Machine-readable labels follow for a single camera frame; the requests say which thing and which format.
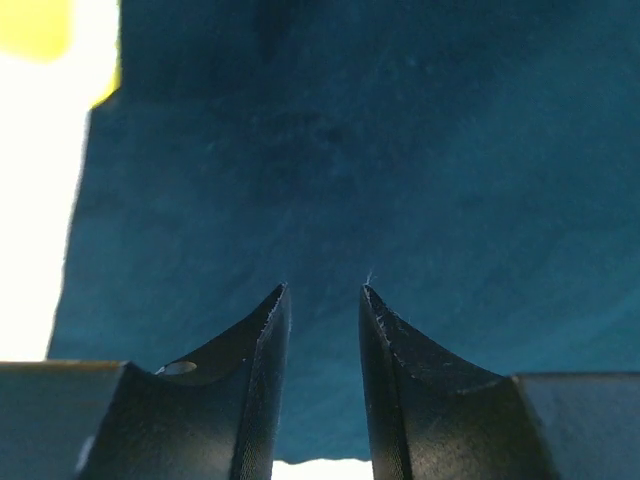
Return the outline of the black t shirt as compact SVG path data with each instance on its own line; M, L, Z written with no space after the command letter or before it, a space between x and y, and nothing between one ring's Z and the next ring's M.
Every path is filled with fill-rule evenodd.
M56 359L292 298L277 457L365 458L359 290L499 372L639 366L635 1L126 1Z

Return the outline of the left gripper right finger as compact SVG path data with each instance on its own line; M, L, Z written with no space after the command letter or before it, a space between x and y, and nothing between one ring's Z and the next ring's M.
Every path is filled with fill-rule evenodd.
M369 286L359 343L377 479L635 479L639 376L501 376L413 328Z

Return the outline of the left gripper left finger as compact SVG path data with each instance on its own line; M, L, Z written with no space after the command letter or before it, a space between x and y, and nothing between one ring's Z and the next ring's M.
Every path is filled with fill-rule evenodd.
M5 362L5 479L268 479L291 326L277 286L151 373L131 362Z

